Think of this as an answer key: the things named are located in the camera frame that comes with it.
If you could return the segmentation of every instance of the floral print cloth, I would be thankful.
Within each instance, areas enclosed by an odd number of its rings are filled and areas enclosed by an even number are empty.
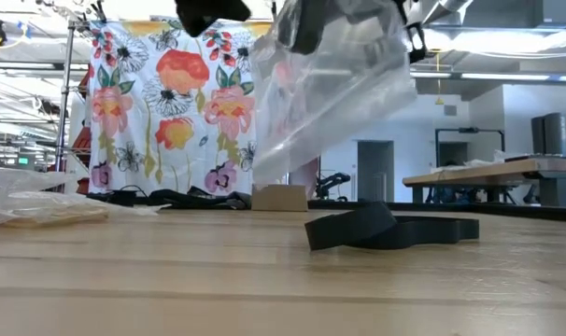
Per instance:
[[[92,25],[90,192],[136,185],[250,192],[256,149],[248,51],[264,23]]]

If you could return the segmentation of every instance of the wooden tabletop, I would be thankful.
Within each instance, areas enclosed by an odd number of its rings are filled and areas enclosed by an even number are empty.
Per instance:
[[[479,241],[310,253],[328,214],[0,229],[0,336],[566,335],[566,223],[462,215]]]
[[[526,182],[522,174],[537,172],[566,173],[566,159],[526,159],[483,167],[447,170],[407,177],[403,179],[403,184],[406,187],[427,187],[441,183],[444,185],[516,186]]]

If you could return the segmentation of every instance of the black strap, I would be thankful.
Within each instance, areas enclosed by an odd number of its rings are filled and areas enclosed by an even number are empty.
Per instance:
[[[455,244],[477,239],[475,219],[444,217],[395,217],[383,203],[371,203],[340,215],[305,224],[310,249],[349,245],[369,249],[400,249],[420,244]]]

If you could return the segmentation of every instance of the cardboard box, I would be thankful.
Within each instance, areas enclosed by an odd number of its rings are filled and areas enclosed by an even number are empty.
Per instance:
[[[252,210],[256,211],[308,211],[304,186],[267,185],[252,186]]]

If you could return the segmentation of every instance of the plastic wrap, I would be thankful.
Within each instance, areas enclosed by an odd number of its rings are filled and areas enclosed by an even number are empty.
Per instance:
[[[319,19],[303,1],[288,0],[250,51],[258,102],[256,183],[294,171],[417,95],[393,2],[318,0],[326,5]],[[298,32],[313,28],[311,19],[324,20],[321,37]],[[310,37],[319,42],[304,54]]]
[[[111,214],[156,215],[159,209],[126,208],[83,195],[38,191],[76,183],[74,175],[0,168],[0,225],[41,227],[99,221]]]

